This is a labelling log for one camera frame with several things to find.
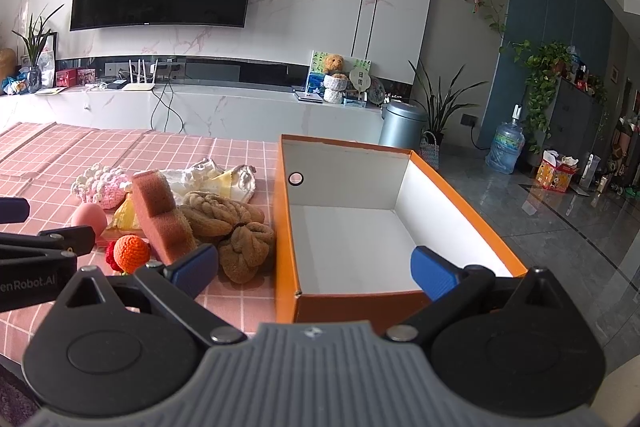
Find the pink egg sponge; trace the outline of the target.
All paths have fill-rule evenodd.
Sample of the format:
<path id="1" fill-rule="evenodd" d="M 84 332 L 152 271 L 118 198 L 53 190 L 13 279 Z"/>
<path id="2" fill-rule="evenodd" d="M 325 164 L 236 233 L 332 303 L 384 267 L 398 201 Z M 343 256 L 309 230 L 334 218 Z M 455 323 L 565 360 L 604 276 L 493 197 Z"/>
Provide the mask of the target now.
<path id="1" fill-rule="evenodd" d="M 100 205 L 94 202 L 83 202 L 70 217 L 70 224 L 73 227 L 92 228 L 96 239 L 98 239 L 107 227 L 107 217 Z"/>

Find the pink sponge block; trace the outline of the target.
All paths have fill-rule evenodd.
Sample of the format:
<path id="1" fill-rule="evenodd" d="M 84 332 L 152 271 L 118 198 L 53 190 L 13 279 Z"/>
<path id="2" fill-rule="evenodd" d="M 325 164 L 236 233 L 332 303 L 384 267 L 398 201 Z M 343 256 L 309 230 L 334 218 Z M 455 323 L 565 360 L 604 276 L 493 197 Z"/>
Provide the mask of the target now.
<path id="1" fill-rule="evenodd" d="M 186 217 L 177 207 L 166 178 L 157 170 L 136 173 L 131 198 L 140 228 L 164 265 L 196 248 Z"/>

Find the orange crochet ball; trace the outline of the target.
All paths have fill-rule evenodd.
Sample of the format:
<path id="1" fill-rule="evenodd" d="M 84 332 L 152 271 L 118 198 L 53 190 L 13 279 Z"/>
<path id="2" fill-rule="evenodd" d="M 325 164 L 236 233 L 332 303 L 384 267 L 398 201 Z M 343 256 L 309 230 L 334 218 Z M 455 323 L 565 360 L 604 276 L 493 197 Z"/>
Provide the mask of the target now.
<path id="1" fill-rule="evenodd" d="M 125 235 L 107 245 L 105 260 L 118 273 L 131 274 L 151 258 L 151 248 L 137 235 Z"/>

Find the pink white crochet item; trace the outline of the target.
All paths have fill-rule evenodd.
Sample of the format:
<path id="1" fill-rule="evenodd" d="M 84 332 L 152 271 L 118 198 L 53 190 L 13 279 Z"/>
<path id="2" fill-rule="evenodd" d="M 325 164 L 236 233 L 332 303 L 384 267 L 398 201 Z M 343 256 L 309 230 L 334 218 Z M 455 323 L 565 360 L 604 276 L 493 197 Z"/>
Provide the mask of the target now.
<path id="1" fill-rule="evenodd" d="M 96 204 L 103 210 L 116 209 L 131 191 L 131 181 L 119 167 L 94 164 L 78 176 L 70 193 L 81 202 Z"/>

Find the brown braided plush towel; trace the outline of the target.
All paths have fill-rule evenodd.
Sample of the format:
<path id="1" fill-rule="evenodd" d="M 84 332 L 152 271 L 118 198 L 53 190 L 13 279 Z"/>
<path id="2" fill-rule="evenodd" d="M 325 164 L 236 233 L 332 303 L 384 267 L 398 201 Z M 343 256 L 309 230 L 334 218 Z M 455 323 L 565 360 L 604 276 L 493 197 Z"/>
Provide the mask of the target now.
<path id="1" fill-rule="evenodd" d="M 216 246 L 219 266 L 235 284 L 253 280 L 272 254 L 276 233 L 254 205 L 192 191 L 183 196 L 179 209 L 195 238 Z"/>

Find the white terry bib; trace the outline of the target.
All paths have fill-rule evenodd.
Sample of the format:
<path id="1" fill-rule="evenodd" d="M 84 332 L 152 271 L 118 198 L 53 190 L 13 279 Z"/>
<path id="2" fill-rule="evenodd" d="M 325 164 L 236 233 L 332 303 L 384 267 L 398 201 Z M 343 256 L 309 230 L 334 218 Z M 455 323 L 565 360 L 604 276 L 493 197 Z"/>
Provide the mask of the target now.
<path id="1" fill-rule="evenodd" d="M 177 205 L 183 203 L 189 192 L 205 192 L 237 202 L 249 202 L 256 190 L 256 169 L 253 166 L 239 165 L 224 170 L 210 158 L 188 168 L 164 169 L 160 173 L 167 180 Z"/>

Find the yellow cloth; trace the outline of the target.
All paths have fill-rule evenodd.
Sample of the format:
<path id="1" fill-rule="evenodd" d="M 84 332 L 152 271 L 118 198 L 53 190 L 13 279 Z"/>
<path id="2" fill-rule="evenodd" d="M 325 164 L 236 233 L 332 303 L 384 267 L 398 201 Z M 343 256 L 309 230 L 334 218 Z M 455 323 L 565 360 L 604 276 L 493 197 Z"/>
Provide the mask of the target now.
<path id="1" fill-rule="evenodd" d="M 142 228 L 134 210 L 134 202 L 129 193 L 108 222 L 107 227 L 102 233 L 102 237 L 106 241 L 114 241 L 120 236 L 137 235 L 143 236 Z"/>

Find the pink checked tablecloth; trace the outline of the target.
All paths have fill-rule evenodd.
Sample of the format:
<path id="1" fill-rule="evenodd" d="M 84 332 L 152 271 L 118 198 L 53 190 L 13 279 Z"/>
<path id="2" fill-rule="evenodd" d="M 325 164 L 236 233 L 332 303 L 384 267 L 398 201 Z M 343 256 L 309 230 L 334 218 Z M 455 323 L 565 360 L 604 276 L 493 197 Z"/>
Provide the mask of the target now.
<path id="1" fill-rule="evenodd" d="M 24 197 L 25 222 L 1 225 L 1 232 L 35 235 L 63 228 L 79 205 L 70 186 L 93 166 L 120 167 L 126 173 L 182 169 L 204 159 L 221 168 L 247 164 L 256 168 L 251 203 L 271 218 L 271 196 L 278 146 L 272 142 L 200 138 L 146 130 L 96 130 L 66 124 L 14 124 L 1 132 L 1 196 Z M 244 286 L 218 275 L 198 303 L 253 335 L 262 322 L 273 322 L 274 284 L 259 273 Z M 20 363 L 29 340 L 51 303 L 1 314 L 1 355 Z"/>

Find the blue water jug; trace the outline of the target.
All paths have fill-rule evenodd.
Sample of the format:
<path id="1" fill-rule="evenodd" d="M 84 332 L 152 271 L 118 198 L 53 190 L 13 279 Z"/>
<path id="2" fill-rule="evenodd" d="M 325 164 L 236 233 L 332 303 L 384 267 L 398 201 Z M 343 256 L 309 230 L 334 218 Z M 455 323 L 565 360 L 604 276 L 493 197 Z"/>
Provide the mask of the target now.
<path id="1" fill-rule="evenodd" d="M 498 172 L 511 174 L 518 161 L 525 136 L 520 125 L 522 106 L 515 105 L 511 120 L 499 124 L 485 162 L 488 167 Z"/>

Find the grey metal trash can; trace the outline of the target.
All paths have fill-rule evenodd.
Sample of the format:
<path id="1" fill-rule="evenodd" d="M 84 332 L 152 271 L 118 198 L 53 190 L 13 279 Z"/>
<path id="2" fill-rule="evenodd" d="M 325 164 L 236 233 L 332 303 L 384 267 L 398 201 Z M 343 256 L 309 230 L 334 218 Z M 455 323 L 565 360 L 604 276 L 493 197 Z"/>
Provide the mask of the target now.
<path id="1" fill-rule="evenodd" d="M 383 126 L 378 144 L 419 150 L 427 115 L 420 106 L 392 100 L 382 110 Z"/>

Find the white wifi router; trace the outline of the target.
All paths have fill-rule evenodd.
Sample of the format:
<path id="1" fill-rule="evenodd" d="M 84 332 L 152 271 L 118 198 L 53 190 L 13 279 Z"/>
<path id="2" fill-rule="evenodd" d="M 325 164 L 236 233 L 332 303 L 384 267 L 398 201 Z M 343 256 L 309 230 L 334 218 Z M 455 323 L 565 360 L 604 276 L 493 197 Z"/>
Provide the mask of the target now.
<path id="1" fill-rule="evenodd" d="M 137 61 L 137 64 L 129 62 L 129 78 L 124 91 L 151 92 L 155 88 L 158 61 Z"/>

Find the potted orchid plant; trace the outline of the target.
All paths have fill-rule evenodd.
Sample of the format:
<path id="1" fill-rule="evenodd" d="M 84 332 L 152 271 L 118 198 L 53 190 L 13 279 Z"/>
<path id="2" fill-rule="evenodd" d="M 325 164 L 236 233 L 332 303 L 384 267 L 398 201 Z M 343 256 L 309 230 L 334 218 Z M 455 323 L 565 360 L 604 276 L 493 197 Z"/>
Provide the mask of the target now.
<path id="1" fill-rule="evenodd" d="M 416 64 L 409 63 L 414 74 L 414 83 L 420 88 L 424 100 L 413 99 L 426 117 L 421 130 L 420 155 L 432 168 L 439 168 L 439 151 L 445 136 L 446 124 L 449 118 L 459 110 L 475 107 L 476 103 L 460 102 L 459 98 L 466 92 L 484 86 L 487 81 L 477 81 L 469 86 L 458 87 L 457 82 L 462 72 L 462 65 L 456 75 L 451 78 L 447 86 L 442 84 L 442 78 L 433 82 L 421 60 Z"/>

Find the white tv console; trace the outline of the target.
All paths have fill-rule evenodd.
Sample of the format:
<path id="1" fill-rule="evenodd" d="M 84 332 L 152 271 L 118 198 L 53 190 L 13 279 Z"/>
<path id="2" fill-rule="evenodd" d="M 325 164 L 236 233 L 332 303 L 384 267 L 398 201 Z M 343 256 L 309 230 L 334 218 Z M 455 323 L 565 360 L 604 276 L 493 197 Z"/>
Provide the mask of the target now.
<path id="1" fill-rule="evenodd" d="M 175 83 L 151 92 L 73 88 L 3 95 L 1 128 L 18 122 L 269 142 L 299 134 L 363 143 L 378 141 L 383 124 L 377 108 L 299 102 L 285 91 Z"/>

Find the left green potted plant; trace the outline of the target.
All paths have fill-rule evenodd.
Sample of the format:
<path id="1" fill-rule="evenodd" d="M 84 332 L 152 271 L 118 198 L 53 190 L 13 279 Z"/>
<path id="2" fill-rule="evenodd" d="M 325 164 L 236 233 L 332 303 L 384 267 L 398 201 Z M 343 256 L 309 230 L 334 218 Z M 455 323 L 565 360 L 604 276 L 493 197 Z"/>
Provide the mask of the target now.
<path id="1" fill-rule="evenodd" d="M 29 66 L 26 74 L 26 83 L 29 93 L 36 93 L 42 86 L 42 74 L 38 60 L 44 46 L 47 44 L 48 38 L 53 34 L 53 30 L 47 28 L 47 23 L 62 7 L 63 5 L 61 4 L 47 16 L 40 14 L 34 17 L 31 15 L 24 34 L 13 31 L 14 35 L 24 43 L 27 53 Z"/>

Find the teddy bear toy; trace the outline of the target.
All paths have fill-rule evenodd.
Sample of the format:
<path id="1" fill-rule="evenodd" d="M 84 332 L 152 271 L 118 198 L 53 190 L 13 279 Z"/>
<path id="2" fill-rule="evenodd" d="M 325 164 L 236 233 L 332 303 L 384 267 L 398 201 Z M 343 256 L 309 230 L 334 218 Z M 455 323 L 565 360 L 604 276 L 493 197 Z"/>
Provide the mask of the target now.
<path id="1" fill-rule="evenodd" d="M 344 66 L 344 57 L 340 54 L 326 54 L 322 62 L 322 72 L 324 75 L 346 79 Z"/>

